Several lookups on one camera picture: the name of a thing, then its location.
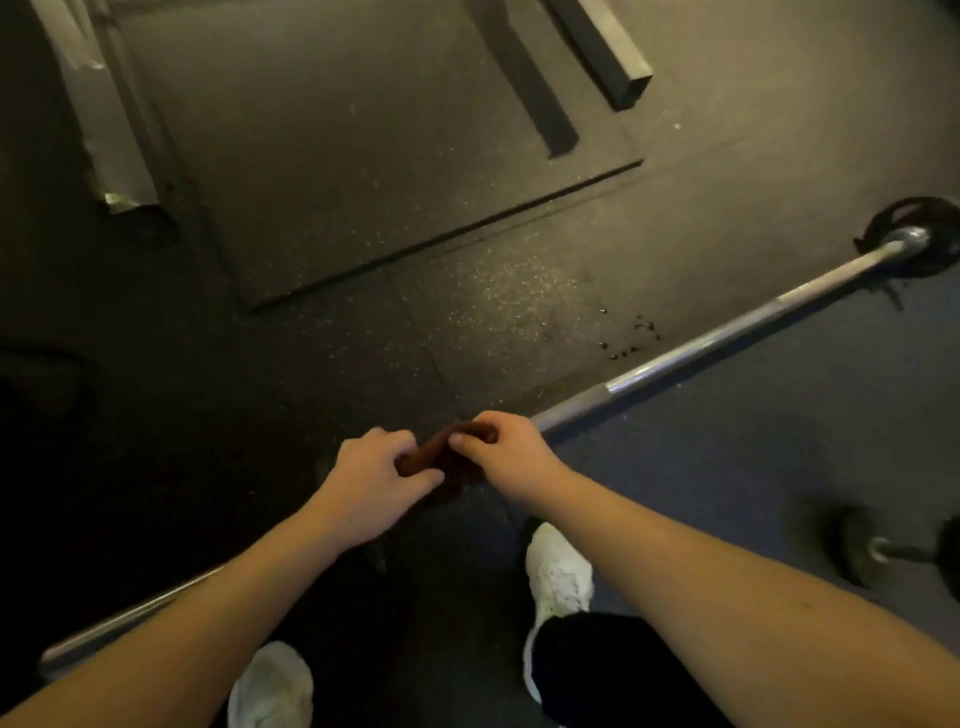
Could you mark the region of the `grey metal rack beam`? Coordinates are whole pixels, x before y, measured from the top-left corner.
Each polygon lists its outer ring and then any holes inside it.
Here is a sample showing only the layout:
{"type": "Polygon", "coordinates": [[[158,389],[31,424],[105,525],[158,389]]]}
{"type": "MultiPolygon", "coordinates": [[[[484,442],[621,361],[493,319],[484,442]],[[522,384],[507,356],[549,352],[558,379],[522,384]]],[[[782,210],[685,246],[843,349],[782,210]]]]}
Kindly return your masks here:
{"type": "Polygon", "coordinates": [[[654,71],[607,0],[544,0],[611,107],[632,109],[654,71]]]}

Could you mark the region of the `white right sneaker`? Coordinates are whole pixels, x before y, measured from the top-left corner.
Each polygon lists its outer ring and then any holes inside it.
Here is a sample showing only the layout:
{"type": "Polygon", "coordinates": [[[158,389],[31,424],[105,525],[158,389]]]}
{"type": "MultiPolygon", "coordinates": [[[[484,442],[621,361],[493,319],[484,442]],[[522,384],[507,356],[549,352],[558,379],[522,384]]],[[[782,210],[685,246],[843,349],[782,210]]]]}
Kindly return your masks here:
{"type": "Polygon", "coordinates": [[[525,688],[538,705],[543,705],[534,681],[533,652],[536,637],[552,618],[589,613],[594,597],[593,565],[549,522],[540,523],[526,549],[525,571],[534,601],[534,622],[522,651],[525,688]]]}

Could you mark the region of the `black barbell weight plate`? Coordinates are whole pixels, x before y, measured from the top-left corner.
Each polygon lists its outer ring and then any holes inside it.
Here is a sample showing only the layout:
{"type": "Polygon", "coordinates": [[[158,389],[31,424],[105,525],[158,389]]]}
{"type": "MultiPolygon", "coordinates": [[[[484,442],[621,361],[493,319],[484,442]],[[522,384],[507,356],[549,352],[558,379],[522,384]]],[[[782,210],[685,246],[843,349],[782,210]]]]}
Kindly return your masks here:
{"type": "Polygon", "coordinates": [[[930,196],[894,201],[870,219],[854,247],[865,256],[895,241],[903,250],[879,264],[888,278],[930,278],[960,264],[960,203],[930,196]]]}

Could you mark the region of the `white sneaker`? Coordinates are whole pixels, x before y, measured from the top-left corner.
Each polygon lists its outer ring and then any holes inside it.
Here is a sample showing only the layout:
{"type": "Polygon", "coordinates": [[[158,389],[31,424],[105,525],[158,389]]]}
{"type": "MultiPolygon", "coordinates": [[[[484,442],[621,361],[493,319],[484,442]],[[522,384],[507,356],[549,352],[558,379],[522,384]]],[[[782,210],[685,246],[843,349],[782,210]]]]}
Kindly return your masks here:
{"type": "Polygon", "coordinates": [[[311,728],[314,679],[301,654],[274,640],[259,648],[226,703],[227,728],[311,728]]]}
{"type": "Polygon", "coordinates": [[[533,652],[536,637],[552,618],[589,613],[594,597],[593,565],[549,522],[540,523],[526,549],[525,571],[534,601],[534,622],[522,651],[525,688],[538,705],[543,705],[534,681],[533,652]]]}

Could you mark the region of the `white left sneaker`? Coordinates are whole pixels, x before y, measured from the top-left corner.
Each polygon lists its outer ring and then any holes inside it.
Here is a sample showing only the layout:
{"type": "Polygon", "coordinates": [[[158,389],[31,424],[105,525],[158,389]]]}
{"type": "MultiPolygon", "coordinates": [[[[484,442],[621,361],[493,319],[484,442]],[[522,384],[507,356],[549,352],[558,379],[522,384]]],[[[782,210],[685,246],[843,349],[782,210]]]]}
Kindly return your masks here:
{"type": "Polygon", "coordinates": [[[301,654],[274,640],[259,648],[226,703],[227,728],[311,728],[314,679],[301,654]]]}

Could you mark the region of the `person's right hand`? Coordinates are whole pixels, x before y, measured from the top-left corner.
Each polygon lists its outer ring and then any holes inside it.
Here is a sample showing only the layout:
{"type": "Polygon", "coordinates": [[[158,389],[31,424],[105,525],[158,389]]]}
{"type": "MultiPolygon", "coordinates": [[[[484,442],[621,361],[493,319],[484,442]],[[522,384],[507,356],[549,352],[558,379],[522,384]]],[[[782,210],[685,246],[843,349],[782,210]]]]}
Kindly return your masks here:
{"type": "Polygon", "coordinates": [[[494,461],[480,468],[489,484],[505,497],[537,511],[546,503],[552,487],[570,474],[530,418],[488,410],[473,422],[497,430],[494,461]]]}

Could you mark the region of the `grey metal rack post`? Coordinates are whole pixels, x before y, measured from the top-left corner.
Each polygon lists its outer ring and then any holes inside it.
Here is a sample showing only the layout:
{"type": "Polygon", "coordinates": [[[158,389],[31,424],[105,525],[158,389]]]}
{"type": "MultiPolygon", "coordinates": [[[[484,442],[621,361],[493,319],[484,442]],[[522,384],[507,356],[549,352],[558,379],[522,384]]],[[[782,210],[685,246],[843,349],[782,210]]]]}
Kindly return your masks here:
{"type": "Polygon", "coordinates": [[[89,0],[29,0],[59,67],[89,160],[88,186],[116,226],[150,247],[176,242],[89,0]]]}

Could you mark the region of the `person's right forearm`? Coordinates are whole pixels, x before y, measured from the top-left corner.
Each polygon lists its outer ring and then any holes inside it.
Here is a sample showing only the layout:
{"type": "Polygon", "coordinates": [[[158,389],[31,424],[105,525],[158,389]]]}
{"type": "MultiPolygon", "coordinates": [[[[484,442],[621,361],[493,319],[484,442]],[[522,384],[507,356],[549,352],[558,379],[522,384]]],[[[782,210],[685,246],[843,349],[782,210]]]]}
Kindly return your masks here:
{"type": "Polygon", "coordinates": [[[530,503],[739,728],[960,728],[960,660],[864,597],[567,467],[530,503]]]}

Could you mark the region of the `black trouser leg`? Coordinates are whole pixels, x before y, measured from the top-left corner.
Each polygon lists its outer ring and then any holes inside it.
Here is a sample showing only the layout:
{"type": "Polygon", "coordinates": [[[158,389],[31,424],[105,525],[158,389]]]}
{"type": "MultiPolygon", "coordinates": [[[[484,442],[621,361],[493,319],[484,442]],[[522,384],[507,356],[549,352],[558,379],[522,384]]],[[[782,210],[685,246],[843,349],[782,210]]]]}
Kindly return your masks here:
{"type": "Polygon", "coordinates": [[[735,728],[638,616],[547,618],[526,640],[523,675],[559,728],[735,728]]]}

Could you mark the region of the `silver steel barbell bar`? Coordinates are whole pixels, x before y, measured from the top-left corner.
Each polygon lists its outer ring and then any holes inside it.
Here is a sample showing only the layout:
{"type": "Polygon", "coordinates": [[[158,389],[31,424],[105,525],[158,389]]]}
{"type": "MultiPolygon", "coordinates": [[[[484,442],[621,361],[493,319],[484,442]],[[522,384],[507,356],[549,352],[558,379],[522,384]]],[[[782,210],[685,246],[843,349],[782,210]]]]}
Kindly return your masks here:
{"type": "MultiPolygon", "coordinates": [[[[809,307],[846,285],[879,270],[882,262],[891,261],[895,254],[903,251],[902,245],[901,242],[894,241],[873,252],[859,255],[856,259],[823,273],[638,367],[537,413],[532,421],[541,433],[557,431],[574,423],[596,410],[722,351],[748,335],[809,307]]],[[[221,565],[215,566],[174,588],[124,612],[116,613],[48,647],[41,654],[38,663],[41,678],[44,682],[51,683],[69,673],[89,660],[98,650],[147,621],[178,598],[216,575],[221,569],[221,565]]]]}

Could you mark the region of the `person's left forearm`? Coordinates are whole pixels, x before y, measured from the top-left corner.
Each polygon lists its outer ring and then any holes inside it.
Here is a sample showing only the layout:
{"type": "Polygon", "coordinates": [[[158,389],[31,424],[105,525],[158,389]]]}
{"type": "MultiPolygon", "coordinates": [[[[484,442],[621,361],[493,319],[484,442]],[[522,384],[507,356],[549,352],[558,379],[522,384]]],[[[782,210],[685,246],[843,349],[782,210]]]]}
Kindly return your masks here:
{"type": "Polygon", "coordinates": [[[0,717],[0,728],[209,728],[259,647],[344,548],[325,518],[287,518],[0,717]]]}

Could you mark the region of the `dark red cloth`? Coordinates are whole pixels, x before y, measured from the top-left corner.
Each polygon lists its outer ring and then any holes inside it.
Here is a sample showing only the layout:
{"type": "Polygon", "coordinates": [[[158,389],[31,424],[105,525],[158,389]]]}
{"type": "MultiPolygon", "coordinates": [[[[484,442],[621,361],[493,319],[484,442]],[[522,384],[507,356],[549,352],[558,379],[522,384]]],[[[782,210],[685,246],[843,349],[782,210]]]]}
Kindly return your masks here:
{"type": "Polygon", "coordinates": [[[423,499],[425,506],[449,504],[484,480],[481,467],[450,447],[450,437],[454,433],[467,434],[487,444],[498,441],[498,431],[493,425],[461,421],[444,427],[417,450],[398,456],[394,462],[402,478],[411,478],[425,470],[443,473],[442,483],[423,499]]]}

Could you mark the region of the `black dumbbell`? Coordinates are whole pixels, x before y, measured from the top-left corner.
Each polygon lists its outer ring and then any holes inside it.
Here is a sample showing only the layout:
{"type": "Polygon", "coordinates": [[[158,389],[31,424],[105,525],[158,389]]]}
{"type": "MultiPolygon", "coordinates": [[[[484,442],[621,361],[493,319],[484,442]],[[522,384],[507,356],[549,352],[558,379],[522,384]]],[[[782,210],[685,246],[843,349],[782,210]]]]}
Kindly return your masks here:
{"type": "Polygon", "coordinates": [[[960,604],[960,514],[943,522],[933,546],[923,547],[888,539],[872,511],[846,505],[827,519],[822,545],[837,574],[855,587],[875,590],[896,563],[924,565],[960,604]]]}

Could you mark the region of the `person's left hand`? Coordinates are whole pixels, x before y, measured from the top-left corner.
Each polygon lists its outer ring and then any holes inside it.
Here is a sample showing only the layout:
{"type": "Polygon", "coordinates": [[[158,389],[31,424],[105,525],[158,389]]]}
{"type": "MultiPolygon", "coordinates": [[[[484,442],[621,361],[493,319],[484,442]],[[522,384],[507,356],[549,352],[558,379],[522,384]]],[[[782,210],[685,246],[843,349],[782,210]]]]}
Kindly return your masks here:
{"type": "Polygon", "coordinates": [[[404,496],[395,465],[416,450],[411,431],[380,427],[341,444],[334,466],[302,509],[331,551],[378,538],[425,498],[404,496]]]}

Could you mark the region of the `black rubber floor mat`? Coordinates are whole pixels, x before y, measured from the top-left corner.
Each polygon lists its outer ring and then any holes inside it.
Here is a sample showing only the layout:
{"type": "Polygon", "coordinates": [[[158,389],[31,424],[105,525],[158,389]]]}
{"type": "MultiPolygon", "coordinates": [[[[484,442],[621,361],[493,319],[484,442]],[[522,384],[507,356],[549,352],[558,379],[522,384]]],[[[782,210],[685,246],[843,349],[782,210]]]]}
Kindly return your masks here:
{"type": "Polygon", "coordinates": [[[642,164],[541,0],[107,0],[252,309],[642,164]]]}

